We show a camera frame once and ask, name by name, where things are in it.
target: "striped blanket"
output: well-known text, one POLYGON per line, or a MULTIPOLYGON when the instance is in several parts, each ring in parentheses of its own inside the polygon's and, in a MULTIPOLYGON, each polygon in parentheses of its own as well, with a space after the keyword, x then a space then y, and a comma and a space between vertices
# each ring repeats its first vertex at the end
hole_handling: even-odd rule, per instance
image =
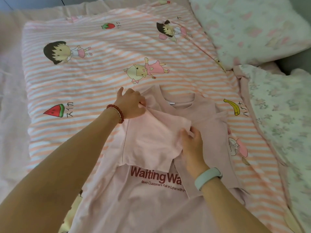
POLYGON ((113 103, 121 86, 156 83, 172 94, 200 93, 229 113, 228 142, 237 176, 252 196, 249 210, 273 232, 290 232, 277 162, 249 117, 233 72, 223 71, 212 42, 184 7, 153 4, 28 22, 22 57, 31 117, 29 170, 113 103))

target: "person's right hand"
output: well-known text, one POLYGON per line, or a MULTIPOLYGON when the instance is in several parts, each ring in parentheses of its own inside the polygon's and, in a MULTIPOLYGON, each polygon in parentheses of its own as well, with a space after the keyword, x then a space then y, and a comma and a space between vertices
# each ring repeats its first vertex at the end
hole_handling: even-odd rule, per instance
POLYGON ((124 119, 131 119, 143 115, 146 112, 146 100, 140 95, 139 91, 128 89, 122 95, 123 87, 118 90, 117 100, 114 105, 118 106, 122 111, 124 119))
POLYGON ((203 159, 203 141, 200 131, 195 127, 191 127, 190 131, 194 134, 194 137, 189 136, 185 129, 182 129, 180 133, 186 168, 189 174, 196 179, 209 167, 203 159))

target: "red beaded bracelet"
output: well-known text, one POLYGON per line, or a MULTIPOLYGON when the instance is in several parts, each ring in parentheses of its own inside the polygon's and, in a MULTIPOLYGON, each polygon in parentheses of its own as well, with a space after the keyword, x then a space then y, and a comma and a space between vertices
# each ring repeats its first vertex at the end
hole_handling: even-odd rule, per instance
POLYGON ((119 121, 120 124, 124 122, 123 113, 122 113, 121 109, 118 106, 116 106, 116 105, 107 105, 106 109, 108 109, 108 108, 114 108, 118 112, 118 114, 120 115, 120 121, 119 121))

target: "watermelon slice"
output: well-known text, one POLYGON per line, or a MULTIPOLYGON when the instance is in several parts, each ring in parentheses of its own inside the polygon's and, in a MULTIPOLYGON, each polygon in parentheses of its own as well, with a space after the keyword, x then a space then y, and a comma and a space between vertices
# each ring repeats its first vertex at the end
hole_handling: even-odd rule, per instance
POLYGON ((55 105, 52 108, 48 109, 44 112, 44 114, 48 114, 55 117, 62 118, 64 115, 65 107, 63 104, 55 105))
POLYGON ((103 26, 102 26, 102 29, 112 29, 114 28, 115 25, 113 23, 105 23, 103 26))

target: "wristband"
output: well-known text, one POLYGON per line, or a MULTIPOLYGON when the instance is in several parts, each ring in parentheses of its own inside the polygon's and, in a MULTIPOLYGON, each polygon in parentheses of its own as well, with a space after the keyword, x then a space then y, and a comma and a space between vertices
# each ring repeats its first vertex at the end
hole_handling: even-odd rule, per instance
POLYGON ((194 185, 198 190, 201 190, 202 186, 207 183, 209 180, 213 179, 214 177, 218 176, 220 179, 222 178, 221 172, 218 168, 210 168, 209 170, 202 173, 197 179, 194 181, 194 185))
POLYGON ((118 112, 118 114, 120 115, 120 121, 119 121, 120 124, 124 122, 123 113, 122 113, 122 111, 120 110, 120 108, 118 106, 116 106, 116 105, 107 105, 106 109, 108 109, 108 108, 114 108, 118 112))

